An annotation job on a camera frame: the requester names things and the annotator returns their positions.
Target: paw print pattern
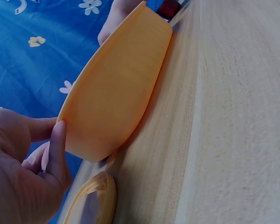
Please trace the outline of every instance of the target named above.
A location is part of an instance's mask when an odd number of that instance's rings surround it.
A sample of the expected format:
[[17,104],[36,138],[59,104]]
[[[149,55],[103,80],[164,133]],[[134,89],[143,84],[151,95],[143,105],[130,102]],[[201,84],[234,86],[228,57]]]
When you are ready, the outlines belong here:
[[45,43],[46,39],[41,37],[41,36],[37,36],[37,37],[30,37],[30,40],[28,41],[29,46],[31,48],[35,48],[35,47],[39,47],[41,44]]
[[65,87],[61,87],[59,89],[59,91],[61,93],[64,93],[64,94],[69,94],[70,90],[72,89],[73,85],[75,84],[75,82],[73,82],[73,84],[71,84],[69,81],[65,80],[64,81],[64,86]]

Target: finger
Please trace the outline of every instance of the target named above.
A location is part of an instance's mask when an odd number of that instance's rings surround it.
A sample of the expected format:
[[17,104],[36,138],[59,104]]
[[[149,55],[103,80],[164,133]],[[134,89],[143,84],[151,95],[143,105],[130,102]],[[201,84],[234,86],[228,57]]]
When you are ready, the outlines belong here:
[[32,142],[43,141],[50,138],[53,127],[56,123],[56,118],[34,119],[25,117],[25,119]]
[[63,190],[66,189],[65,139],[66,123],[60,121],[54,126],[52,131],[46,173],[53,176],[55,179],[53,184],[59,184]]
[[107,40],[107,38],[109,36],[110,36],[110,34],[99,33],[99,35],[98,35],[98,43],[99,43],[99,45],[102,45]]
[[22,167],[30,170],[31,172],[38,174],[42,171],[42,158],[44,151],[49,147],[49,142],[46,142],[39,146],[31,155],[22,162]]

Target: blue fabric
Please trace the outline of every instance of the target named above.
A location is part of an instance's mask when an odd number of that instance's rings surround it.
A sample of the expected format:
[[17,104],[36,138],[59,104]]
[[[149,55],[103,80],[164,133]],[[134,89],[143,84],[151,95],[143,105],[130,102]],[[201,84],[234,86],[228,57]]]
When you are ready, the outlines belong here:
[[[147,5],[157,10],[162,2],[150,0]],[[35,118],[56,117],[99,47],[97,36],[111,4],[112,0],[0,0],[0,107]],[[81,159],[67,153],[66,160],[74,178]],[[50,223],[56,223],[59,214]]]

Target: hand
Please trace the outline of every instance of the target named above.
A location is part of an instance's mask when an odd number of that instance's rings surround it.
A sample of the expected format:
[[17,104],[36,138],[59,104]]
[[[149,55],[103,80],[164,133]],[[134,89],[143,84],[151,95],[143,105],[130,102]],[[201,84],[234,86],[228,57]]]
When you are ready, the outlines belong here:
[[106,39],[116,30],[120,23],[127,17],[122,10],[112,8],[102,30],[98,34],[98,43],[102,45]]
[[[71,177],[65,162],[66,124],[0,109],[0,223],[47,223]],[[50,138],[27,160],[31,142]]]

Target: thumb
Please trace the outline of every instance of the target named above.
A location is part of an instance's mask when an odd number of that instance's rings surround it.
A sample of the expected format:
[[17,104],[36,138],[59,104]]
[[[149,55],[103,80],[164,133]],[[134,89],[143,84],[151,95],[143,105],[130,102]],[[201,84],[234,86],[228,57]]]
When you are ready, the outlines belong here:
[[31,141],[43,141],[50,138],[56,118],[34,119],[25,117],[30,132]]

